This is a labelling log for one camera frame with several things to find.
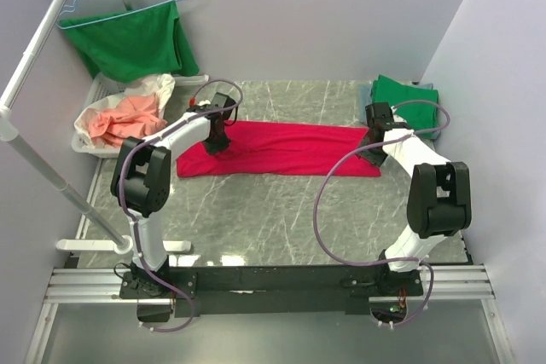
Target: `cable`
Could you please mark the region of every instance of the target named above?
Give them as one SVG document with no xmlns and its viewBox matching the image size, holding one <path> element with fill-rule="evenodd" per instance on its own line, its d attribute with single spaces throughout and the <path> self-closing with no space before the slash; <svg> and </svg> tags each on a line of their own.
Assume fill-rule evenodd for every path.
<svg viewBox="0 0 546 364">
<path fill-rule="evenodd" d="M 226 127 L 231 127 L 231 126 L 235 125 L 235 123 L 237 122 L 237 116 L 238 116 L 238 115 L 239 115 L 239 107 L 237 107 L 237 108 L 235 109 L 235 118 L 233 118 L 233 121 L 232 121 L 230 124 L 225 123 L 225 126 L 226 126 Z"/>
<path fill-rule="evenodd" d="M 189 323 L 191 323 L 191 321 L 195 317 L 195 303 L 185 292 L 183 292 L 182 290 L 176 288 L 175 286 L 167 283 L 166 281 L 162 280 L 160 277 L 155 275 L 154 272 L 152 271 L 152 269 L 146 263 L 146 260 L 144 259 L 144 255 L 142 253 L 142 244 L 140 242 L 140 234 L 138 232 L 138 219 L 127 208 L 127 202 L 125 200 L 125 179 L 127 177 L 127 172 L 129 171 L 129 165 L 130 165 L 133 157 L 135 156 L 135 154 L 140 149 L 142 149 L 144 147 L 147 147 L 148 145 L 152 145 L 152 144 L 155 144 L 156 142 L 161 141 L 164 137 L 172 134 L 175 131 L 180 130 L 182 127 L 184 127 L 186 124 L 190 123 L 191 121 L 194 121 L 194 120 L 196 120 L 198 118 L 205 117 L 207 115 L 214 114 L 214 113 L 224 113 L 226 111 L 232 110 L 233 108 L 238 108 L 238 106 L 240 106 L 240 104 L 242 104 L 243 93 L 242 93 L 241 87 L 239 87 L 237 84 L 235 84 L 235 83 L 233 83 L 233 82 L 231 82 L 229 80 L 223 80 L 223 79 L 211 80 L 211 81 L 203 84 L 195 92 L 195 95 L 197 95 L 197 93 L 199 93 L 205 87 L 207 87 L 207 86 L 209 86 L 210 84 L 213 84 L 213 83 L 226 83 L 226 84 L 229 84 L 229 85 L 235 87 L 237 89 L 237 91 L 239 91 L 239 95 L 240 95 L 239 101 L 236 102 L 234 106 L 219 108 L 217 110 L 206 111 L 206 112 L 203 112 L 203 113 L 198 113 L 195 116 L 190 117 L 189 119 L 181 121 L 180 124 L 178 124 L 177 126 L 172 127 L 171 129 L 167 129 L 165 132 L 160 133 L 159 135 L 155 136 L 154 138 L 151 138 L 149 140 L 141 142 L 136 147 L 131 149 L 131 151 L 127 154 L 127 157 L 125 158 L 125 161 L 124 161 L 123 166 L 121 168 L 121 174 L 119 176 L 119 204 L 121 205 L 121 208 L 123 209 L 123 212 L 132 220 L 131 226 L 132 226 L 132 229 L 133 229 L 133 236 L 135 238 L 136 254 L 138 255 L 138 258 L 140 260 L 140 263 L 141 263 L 142 267 L 144 268 L 146 273 L 152 279 L 154 279 L 157 283 L 159 283 L 160 285 L 172 290 L 176 294 L 178 294 L 181 297 L 183 297 L 184 299 L 186 299 L 186 301 L 188 301 L 189 306 L 191 308 L 191 313 L 189 315 L 189 318 L 184 323 L 182 323 L 180 326 L 176 326 L 176 327 L 173 327 L 173 328 L 157 328 L 157 327 L 150 326 L 147 323 L 142 324 L 143 326 L 145 326 L 146 328 L 148 328 L 152 332 L 176 332 L 178 330 L 182 330 L 183 328 L 187 327 L 189 325 Z"/>
<path fill-rule="evenodd" d="M 430 104 L 432 106 L 435 106 L 438 110 L 440 110 L 442 113 L 444 113 L 445 123 L 443 125 L 439 126 L 439 127 L 415 131 L 413 133 L 413 135 L 418 136 L 420 134 L 424 134 L 424 133 L 427 133 L 427 132 L 440 131 L 440 130 L 445 129 L 450 124 L 451 118 L 450 118 L 449 113 L 443 107 L 441 107 L 439 104 L 437 104 L 435 102 L 432 102 L 432 101 L 428 101 L 428 100 L 410 100 L 410 101 L 401 102 L 400 104 L 397 104 L 396 106 L 394 106 L 392 108 L 392 110 L 396 111 L 396 109 L 400 108 L 401 106 L 405 106 L 405 105 L 408 105 L 408 104 L 416 104 L 416 103 Z M 382 260 L 376 260 L 376 261 L 373 261 L 373 262 L 352 262 L 352 261 L 349 261 L 349 260 L 345 260 L 342 257 L 334 255 L 326 247 L 326 245 L 324 244 L 324 241 L 322 240 L 320 232 L 318 230 L 318 217 L 317 217 L 318 216 L 318 203 L 321 200 L 322 192 L 324 191 L 324 188 L 326 187 L 326 184 L 328 183 L 329 179 L 338 170 L 338 168 L 340 168 L 340 166 L 342 166 L 343 163 L 345 163 L 345 161 L 347 161 L 351 156 L 355 155 L 356 153 L 362 153 L 362 152 L 367 151 L 367 150 L 372 149 L 372 148 L 379 148 L 379 147 L 384 147 L 385 145 L 389 145 L 389 144 L 396 144 L 398 142 L 402 142 L 404 140 L 407 140 L 410 137 L 411 137 L 411 135 L 407 135 L 407 136 L 403 136 L 403 137 L 400 137 L 400 138 L 398 138 L 396 140 L 392 140 L 392 141 L 389 141 L 389 142 L 376 142 L 374 144 L 369 144 L 369 145 L 366 145 L 364 147 L 359 147 L 357 149 L 354 149 L 354 150 L 350 151 L 342 159 L 340 159 L 332 167 L 332 169 L 328 172 L 328 174 L 324 177 L 324 181 L 322 181 L 322 185 L 318 189 L 317 197 L 315 198 L 315 204 L 313 206 L 313 230 L 315 232 L 315 237 L 317 238 L 318 245 L 322 248 L 322 250 L 328 256 L 333 258 L 333 260 L 335 260 L 336 262 L 343 263 L 343 264 L 346 264 L 346 265 L 349 265 L 349 266 L 358 266 L 358 267 L 373 267 L 373 266 L 379 266 L 379 265 L 382 265 L 382 264 L 387 264 L 387 263 L 392 263 L 392 262 L 417 262 L 421 266 L 425 266 L 429 270 L 429 272 L 430 272 L 430 284 L 428 286 L 428 291 L 427 291 L 427 295 L 425 296 L 425 299 L 423 300 L 423 302 L 421 303 L 419 308 L 415 311 L 415 313 L 410 315 L 408 318 L 400 321 L 399 323 L 394 323 L 393 324 L 394 326 L 401 326 L 403 324 L 409 323 L 410 321 L 413 321 L 425 309 L 425 306 L 427 305 L 428 300 L 430 299 L 430 296 L 431 296 L 431 294 L 433 292 L 434 271 L 433 271 L 432 266 L 430 264 L 428 264 L 427 262 L 419 260 L 418 257 L 394 257 L 392 259 L 382 259 Z"/>
<path fill-rule="evenodd" d="M 123 280 L 123 276 L 121 274 L 119 274 L 116 270 L 116 268 L 118 267 L 118 265 L 122 265 L 122 266 L 125 266 L 127 269 L 130 269 L 131 266 L 129 266 L 127 263 L 122 263 L 122 262 L 119 262 L 119 263 L 116 263 L 114 266 L 113 266 L 113 273 L 118 276 L 121 280 Z"/>
</svg>

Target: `white wall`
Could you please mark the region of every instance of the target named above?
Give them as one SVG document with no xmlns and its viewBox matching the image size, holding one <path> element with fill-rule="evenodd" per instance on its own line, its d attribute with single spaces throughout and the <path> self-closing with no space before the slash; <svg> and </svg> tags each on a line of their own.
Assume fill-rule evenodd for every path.
<svg viewBox="0 0 546 364">
<path fill-rule="evenodd" d="M 185 0 L 179 9 L 202 71 L 215 77 L 418 80 L 460 3 Z M 110 4 L 82 0 L 80 10 Z"/>
<path fill-rule="evenodd" d="M 464 0 L 423 78 L 453 117 L 439 151 L 470 167 L 470 250 L 533 364 L 546 354 L 544 27 L 544 0 Z"/>
<path fill-rule="evenodd" d="M 51 0 L 0 0 L 0 92 Z M 70 148 L 90 78 L 54 30 L 14 105 L 20 133 L 85 194 L 95 160 Z M 79 215 L 6 143 L 0 142 L 0 361 L 24 360 L 54 266 L 55 243 L 74 237 Z"/>
</svg>

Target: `green shirt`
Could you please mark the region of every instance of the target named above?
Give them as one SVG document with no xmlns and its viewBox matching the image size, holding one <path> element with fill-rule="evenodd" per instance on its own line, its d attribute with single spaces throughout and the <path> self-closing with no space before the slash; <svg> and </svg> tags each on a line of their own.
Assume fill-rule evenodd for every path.
<svg viewBox="0 0 546 364">
<path fill-rule="evenodd" d="M 61 20 L 63 27 L 96 21 L 64 30 L 91 77 L 102 72 L 113 80 L 129 83 L 154 73 L 190 77 L 199 72 L 176 3 L 123 15 L 127 13 Z M 97 21 L 117 15 L 121 17 Z"/>
<path fill-rule="evenodd" d="M 385 76 L 379 76 L 372 87 L 372 102 L 389 103 L 389 106 L 408 100 L 429 100 L 438 103 L 438 91 L 418 89 L 410 85 L 403 85 Z M 438 126 L 436 107 L 429 104 L 408 104 L 400 107 L 396 114 L 405 119 L 414 130 L 424 130 Z M 432 138 L 432 133 L 422 135 Z"/>
</svg>

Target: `red cloth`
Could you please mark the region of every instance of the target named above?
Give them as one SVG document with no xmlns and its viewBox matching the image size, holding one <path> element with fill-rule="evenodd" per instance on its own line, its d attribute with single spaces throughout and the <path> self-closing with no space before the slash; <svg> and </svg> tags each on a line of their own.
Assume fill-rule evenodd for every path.
<svg viewBox="0 0 546 364">
<path fill-rule="evenodd" d="M 327 125 L 237 121 L 226 129 L 229 148 L 216 155 L 196 144 L 177 160 L 180 177 L 225 174 L 326 175 L 358 147 L 368 129 Z M 357 156 L 337 176 L 380 176 L 379 168 Z"/>
</svg>

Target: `metal frame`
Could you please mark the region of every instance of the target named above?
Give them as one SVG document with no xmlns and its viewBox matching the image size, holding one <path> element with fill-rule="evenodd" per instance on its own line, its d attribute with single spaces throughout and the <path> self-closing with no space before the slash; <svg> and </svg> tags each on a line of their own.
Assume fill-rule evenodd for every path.
<svg viewBox="0 0 546 364">
<path fill-rule="evenodd" d="M 59 305 L 56 303 L 44 304 L 42 306 L 42 311 L 38 317 L 38 324 L 36 325 L 36 330 L 34 330 L 31 345 L 28 348 L 25 364 L 40 364 L 42 362 L 45 347 L 48 344 L 51 328 L 53 327 L 53 321 L 57 314 L 57 307 Z"/>
<path fill-rule="evenodd" d="M 514 364 L 516 362 L 515 355 L 512 351 L 512 345 L 506 333 L 497 302 L 495 300 L 482 300 L 481 303 L 484 307 L 485 318 L 487 319 L 487 325 L 493 338 L 499 362 L 501 364 Z"/>
<path fill-rule="evenodd" d="M 163 247 L 169 254 L 188 253 L 191 242 L 188 240 L 163 240 Z M 82 251 L 99 251 L 114 253 L 114 243 L 111 240 L 92 239 L 61 239 L 57 241 L 57 251 L 68 251 L 78 255 Z"/>
<path fill-rule="evenodd" d="M 127 269 L 119 269 L 124 274 Z M 424 290 L 430 278 L 422 270 Z M 494 293 L 485 272 L 478 266 L 436 266 L 431 300 L 484 300 L 494 299 Z M 45 293 L 44 303 L 169 303 L 170 299 L 136 300 L 119 298 L 121 279 L 111 269 L 55 269 Z M 412 297 L 409 300 L 422 300 Z M 370 302 L 392 301 L 398 298 L 370 298 Z"/>
</svg>

